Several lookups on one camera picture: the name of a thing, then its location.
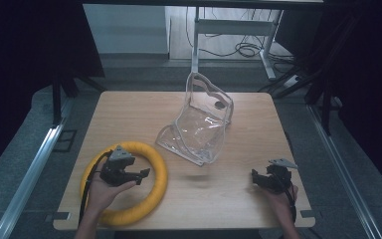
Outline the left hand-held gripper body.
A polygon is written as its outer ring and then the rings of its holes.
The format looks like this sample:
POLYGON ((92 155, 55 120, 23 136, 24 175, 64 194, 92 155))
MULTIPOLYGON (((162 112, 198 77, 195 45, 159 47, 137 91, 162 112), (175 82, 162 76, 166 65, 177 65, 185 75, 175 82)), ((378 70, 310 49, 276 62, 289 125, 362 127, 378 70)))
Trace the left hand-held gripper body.
POLYGON ((103 164, 100 178, 109 186, 120 186, 128 181, 135 181, 134 174, 125 171, 134 161, 132 154, 118 145, 103 164))

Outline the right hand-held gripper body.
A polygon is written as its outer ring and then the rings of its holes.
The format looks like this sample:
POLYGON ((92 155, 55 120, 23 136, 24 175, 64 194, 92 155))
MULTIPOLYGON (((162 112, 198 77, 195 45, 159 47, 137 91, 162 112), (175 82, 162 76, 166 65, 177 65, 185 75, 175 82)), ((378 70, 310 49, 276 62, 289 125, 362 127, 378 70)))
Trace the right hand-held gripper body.
POLYGON ((291 168, 298 169, 298 166, 285 158, 270 159, 267 167, 266 188, 275 192, 285 192, 291 185, 291 168))

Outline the clear plastic zipper bag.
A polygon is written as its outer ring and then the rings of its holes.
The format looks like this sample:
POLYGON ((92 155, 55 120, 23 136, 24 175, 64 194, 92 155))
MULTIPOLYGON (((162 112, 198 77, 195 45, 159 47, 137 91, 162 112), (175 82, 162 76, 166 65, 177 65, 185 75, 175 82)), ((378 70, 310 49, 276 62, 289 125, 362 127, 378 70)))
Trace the clear plastic zipper bag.
POLYGON ((156 143, 199 166, 213 163, 224 145, 233 111, 229 95, 202 74, 191 73, 181 111, 159 132, 156 143))

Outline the person's right hand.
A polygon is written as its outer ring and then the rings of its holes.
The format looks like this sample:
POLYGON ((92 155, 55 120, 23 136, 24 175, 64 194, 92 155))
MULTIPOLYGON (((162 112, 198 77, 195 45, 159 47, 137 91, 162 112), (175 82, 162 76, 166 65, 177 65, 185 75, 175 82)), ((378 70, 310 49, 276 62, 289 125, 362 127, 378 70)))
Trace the person's right hand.
POLYGON ((262 189, 277 219, 292 219, 291 204, 288 197, 296 202, 298 187, 293 185, 287 189, 287 192, 280 194, 273 193, 267 189, 262 189))

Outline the person's left hand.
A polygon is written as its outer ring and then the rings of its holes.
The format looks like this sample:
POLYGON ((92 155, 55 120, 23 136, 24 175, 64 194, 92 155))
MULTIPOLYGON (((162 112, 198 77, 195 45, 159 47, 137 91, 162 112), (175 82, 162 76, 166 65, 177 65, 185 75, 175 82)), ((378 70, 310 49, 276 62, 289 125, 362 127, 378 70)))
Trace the person's left hand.
POLYGON ((135 181, 128 181, 120 186, 109 186, 100 178, 102 164, 97 166, 89 191, 88 205, 84 217, 99 218, 112 204, 116 196, 136 185, 135 181))

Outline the black metal stand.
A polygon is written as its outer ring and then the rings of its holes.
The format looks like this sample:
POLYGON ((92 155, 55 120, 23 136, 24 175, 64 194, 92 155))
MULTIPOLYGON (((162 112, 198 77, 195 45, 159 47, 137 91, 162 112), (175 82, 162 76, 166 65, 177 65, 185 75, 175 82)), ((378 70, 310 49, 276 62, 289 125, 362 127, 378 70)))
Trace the black metal stand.
POLYGON ((62 122, 62 100, 61 91, 64 91, 68 98, 75 98, 79 89, 75 83, 75 79, 79 79, 83 83, 91 86, 100 93, 106 91, 106 88, 91 77, 86 76, 74 69, 68 69, 62 73, 57 73, 52 80, 52 99, 53 99, 53 127, 62 122))

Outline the white power strip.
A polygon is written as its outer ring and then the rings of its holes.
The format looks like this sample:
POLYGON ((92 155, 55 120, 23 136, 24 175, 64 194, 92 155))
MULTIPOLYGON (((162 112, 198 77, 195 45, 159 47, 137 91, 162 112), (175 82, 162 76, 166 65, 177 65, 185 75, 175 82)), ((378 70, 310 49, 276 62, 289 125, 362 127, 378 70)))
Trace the white power strip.
POLYGON ((289 88, 289 87, 292 87, 293 85, 295 85, 296 83, 298 83, 300 80, 300 76, 298 75, 293 75, 292 77, 290 77, 285 83, 284 83, 284 86, 286 88, 289 88))

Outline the black curtain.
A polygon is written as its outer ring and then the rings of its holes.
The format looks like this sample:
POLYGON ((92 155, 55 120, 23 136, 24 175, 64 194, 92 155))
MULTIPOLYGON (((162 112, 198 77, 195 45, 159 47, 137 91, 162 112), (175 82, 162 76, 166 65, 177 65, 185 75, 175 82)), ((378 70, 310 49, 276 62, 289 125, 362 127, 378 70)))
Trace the black curtain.
POLYGON ((331 99, 339 98, 340 119, 382 175, 382 0, 321 0, 296 9, 322 14, 307 58, 318 76, 306 100, 323 99, 328 130, 331 99))
POLYGON ((33 94, 72 78, 104 75, 85 0, 0 0, 0 156, 33 94))

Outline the aluminium floor rail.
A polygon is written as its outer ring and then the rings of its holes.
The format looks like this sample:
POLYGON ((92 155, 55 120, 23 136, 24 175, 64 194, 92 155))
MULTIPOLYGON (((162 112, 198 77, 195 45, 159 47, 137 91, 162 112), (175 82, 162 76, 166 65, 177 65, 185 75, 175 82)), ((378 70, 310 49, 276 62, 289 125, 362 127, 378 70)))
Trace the aluminium floor rail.
POLYGON ((51 127, 0 220, 0 239, 9 239, 64 128, 51 127))
POLYGON ((322 127, 320 115, 313 106, 306 106, 306 110, 316 128, 317 133, 325 147, 325 150, 335 167, 336 173, 348 195, 348 198, 358 216, 358 219, 368 237, 368 239, 382 239, 382 233, 371 213, 366 201, 359 192, 355 182, 349 174, 349 171, 339 153, 333 139, 322 127))

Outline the white metal desk frame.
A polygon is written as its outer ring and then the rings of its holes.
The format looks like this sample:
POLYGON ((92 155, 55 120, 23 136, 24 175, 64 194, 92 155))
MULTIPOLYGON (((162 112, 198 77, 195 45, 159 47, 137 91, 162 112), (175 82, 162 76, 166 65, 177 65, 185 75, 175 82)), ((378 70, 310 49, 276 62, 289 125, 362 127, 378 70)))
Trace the white metal desk frame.
POLYGON ((272 43, 279 26, 282 10, 272 10, 272 20, 226 20, 226 19, 207 19, 200 17, 200 8, 195 8, 193 44, 191 55, 191 71, 199 71, 199 37, 204 34, 220 34, 226 36, 253 36, 266 37, 266 42, 261 47, 258 56, 261 58, 270 81, 277 78, 273 65, 269 59, 272 43))

